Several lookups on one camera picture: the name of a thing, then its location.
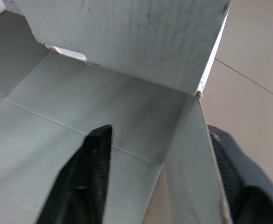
black object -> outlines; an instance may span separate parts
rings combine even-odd
[[[231,136],[208,126],[234,224],[273,224],[273,184]]]
[[[37,224],[101,224],[108,189],[112,126],[86,136],[59,172]]]

tile floor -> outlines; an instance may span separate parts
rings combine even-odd
[[[273,0],[234,0],[202,100],[273,181]]]

